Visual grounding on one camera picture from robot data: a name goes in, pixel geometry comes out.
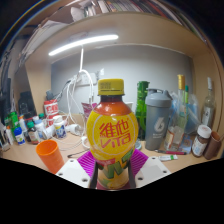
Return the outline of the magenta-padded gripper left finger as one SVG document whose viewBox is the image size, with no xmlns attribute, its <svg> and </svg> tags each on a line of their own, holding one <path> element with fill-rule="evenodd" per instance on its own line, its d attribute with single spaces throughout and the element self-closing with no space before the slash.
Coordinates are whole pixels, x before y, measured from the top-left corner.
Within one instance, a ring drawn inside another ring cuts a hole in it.
<svg viewBox="0 0 224 224">
<path fill-rule="evenodd" d="M 92 154 L 87 152 L 78 159 L 69 159 L 56 175 L 80 187 L 95 189 L 98 167 Z"/>
</svg>

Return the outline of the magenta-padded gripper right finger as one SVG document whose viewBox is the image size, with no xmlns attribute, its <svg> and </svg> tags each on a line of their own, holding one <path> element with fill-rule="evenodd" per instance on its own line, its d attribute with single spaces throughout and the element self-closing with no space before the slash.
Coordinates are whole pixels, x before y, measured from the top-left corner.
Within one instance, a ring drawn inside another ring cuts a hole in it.
<svg viewBox="0 0 224 224">
<path fill-rule="evenodd" d="M 128 166 L 129 188 L 146 186 L 171 174 L 168 168 L 156 156 L 148 157 L 135 150 Z"/>
</svg>

